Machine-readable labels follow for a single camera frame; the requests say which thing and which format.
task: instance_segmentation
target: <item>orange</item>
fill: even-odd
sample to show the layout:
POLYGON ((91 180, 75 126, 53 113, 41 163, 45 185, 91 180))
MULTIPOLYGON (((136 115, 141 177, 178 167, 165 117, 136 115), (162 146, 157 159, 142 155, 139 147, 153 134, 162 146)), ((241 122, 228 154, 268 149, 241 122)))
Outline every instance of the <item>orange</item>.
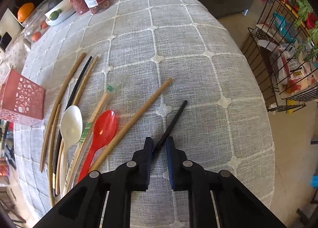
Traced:
POLYGON ((25 3, 18 11, 18 21, 23 22, 32 13, 34 9, 33 3, 25 3))

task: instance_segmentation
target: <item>table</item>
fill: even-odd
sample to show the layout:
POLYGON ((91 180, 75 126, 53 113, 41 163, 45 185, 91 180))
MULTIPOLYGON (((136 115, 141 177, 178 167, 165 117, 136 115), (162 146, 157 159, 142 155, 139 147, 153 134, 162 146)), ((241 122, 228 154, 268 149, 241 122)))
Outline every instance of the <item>table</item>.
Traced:
MULTIPOLYGON (((119 128, 166 79, 174 80, 104 161, 101 172, 129 161, 147 136, 158 141, 188 100, 172 132, 176 147, 207 170, 229 170, 269 206, 274 147, 268 116, 246 59, 227 30, 197 0, 112 3, 103 13, 73 15, 51 27, 25 62, 22 74, 46 89, 42 125, 15 125, 14 131, 21 189, 38 217, 50 209, 47 170, 39 172, 45 125, 82 52, 86 59, 69 83, 62 109, 88 57, 99 56, 79 103, 84 124, 117 76, 122 77, 122 89, 105 109, 115 111, 119 128)), ((163 150, 152 166, 148 191, 132 195, 131 227, 189 226, 187 194, 171 191, 167 177, 163 150)))

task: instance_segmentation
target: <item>red plastic spoon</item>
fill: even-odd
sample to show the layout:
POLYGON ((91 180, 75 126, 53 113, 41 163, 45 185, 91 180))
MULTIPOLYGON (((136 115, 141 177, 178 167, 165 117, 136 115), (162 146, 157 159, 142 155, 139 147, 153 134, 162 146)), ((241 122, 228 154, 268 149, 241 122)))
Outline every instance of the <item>red plastic spoon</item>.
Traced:
POLYGON ((93 141, 86 156, 82 170, 80 171, 78 182, 80 182, 87 175, 96 151, 108 145, 112 140, 115 135, 116 128, 117 118, 115 113, 111 110, 104 111, 96 120, 93 131, 93 141))

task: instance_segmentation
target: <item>white plastic spoon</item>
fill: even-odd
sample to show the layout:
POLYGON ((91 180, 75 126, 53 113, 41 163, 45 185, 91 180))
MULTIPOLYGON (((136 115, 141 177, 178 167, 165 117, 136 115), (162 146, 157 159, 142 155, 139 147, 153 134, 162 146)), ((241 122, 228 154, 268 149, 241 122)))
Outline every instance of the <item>white plastic spoon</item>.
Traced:
POLYGON ((61 155, 59 181, 60 184, 64 184, 66 177, 67 152, 72 145, 79 141, 83 130, 82 114, 76 105, 67 108, 62 117, 60 129, 64 140, 64 148, 61 155))

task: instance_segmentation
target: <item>green label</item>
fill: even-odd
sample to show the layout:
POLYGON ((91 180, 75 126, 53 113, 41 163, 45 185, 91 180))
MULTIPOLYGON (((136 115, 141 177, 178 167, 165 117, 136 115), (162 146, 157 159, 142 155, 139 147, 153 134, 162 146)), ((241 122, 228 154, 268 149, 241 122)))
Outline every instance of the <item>green label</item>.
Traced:
POLYGON ((112 92, 114 88, 111 85, 106 86, 106 90, 112 92))
POLYGON ((82 132, 82 136, 79 140, 79 143, 80 144, 83 144, 84 141, 85 141, 85 138, 86 138, 86 135, 89 133, 89 131, 91 130, 91 126, 92 126, 92 123, 89 122, 86 124, 85 128, 83 129, 83 132, 82 132))

